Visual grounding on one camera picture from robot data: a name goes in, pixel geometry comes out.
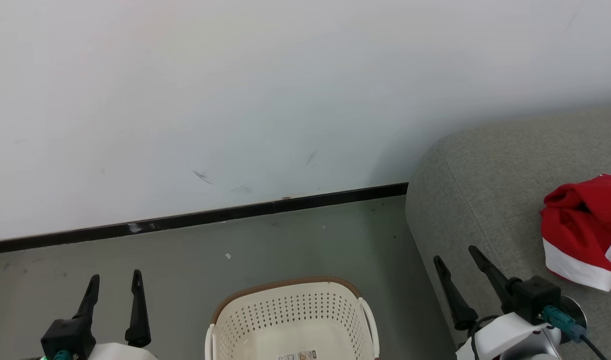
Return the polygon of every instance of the printed label in basket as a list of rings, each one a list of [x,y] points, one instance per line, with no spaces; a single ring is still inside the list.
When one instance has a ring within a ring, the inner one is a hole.
[[[295,353],[288,353],[277,358],[277,360],[314,360],[316,357],[316,350],[300,351]]]

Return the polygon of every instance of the basket bottom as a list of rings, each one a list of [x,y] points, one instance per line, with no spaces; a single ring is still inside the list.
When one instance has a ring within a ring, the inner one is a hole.
[[[355,350],[339,324],[309,320],[253,331],[238,341],[230,360],[357,360]]]

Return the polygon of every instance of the basket handle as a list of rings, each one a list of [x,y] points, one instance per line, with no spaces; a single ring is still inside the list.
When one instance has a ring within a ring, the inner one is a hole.
[[[207,335],[205,335],[205,360],[212,360],[212,332],[214,331],[214,324],[211,324],[207,328]]]
[[[365,312],[365,317],[367,317],[367,324],[370,326],[370,334],[372,335],[372,347],[374,348],[374,359],[378,360],[379,353],[381,351],[379,346],[379,332],[376,330],[376,320],[374,319],[374,315],[372,314],[372,309],[370,309],[370,305],[367,304],[362,297],[358,298],[358,304],[361,305],[363,311]]]

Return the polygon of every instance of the red fabric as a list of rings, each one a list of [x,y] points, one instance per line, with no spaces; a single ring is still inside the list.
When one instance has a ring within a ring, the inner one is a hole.
[[[565,184],[545,197],[543,239],[586,264],[611,271],[611,175]]]

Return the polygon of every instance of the black baseboard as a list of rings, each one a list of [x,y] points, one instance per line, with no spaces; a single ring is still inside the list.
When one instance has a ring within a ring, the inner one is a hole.
[[[146,219],[133,223],[119,223],[103,227],[82,228],[54,234],[36,235],[20,237],[0,241],[0,253],[18,251],[32,248],[42,248],[45,246],[55,246],[63,244],[73,244],[88,242],[91,240],[110,239],[125,237],[126,235],[152,233],[160,230],[172,230],[196,226],[209,223],[218,223],[234,219],[243,219],[259,215],[277,214],[283,212],[293,212],[328,205],[351,203],[354,201],[371,200],[379,198],[389,198],[390,196],[405,195],[408,189],[406,182],[402,184],[368,187],[367,189],[357,189],[342,191],[338,193],[318,194],[316,196],[306,196],[300,198],[286,198],[279,201],[256,203],[240,207],[230,207],[228,209],[211,210],[205,212],[195,212],[166,218]]]

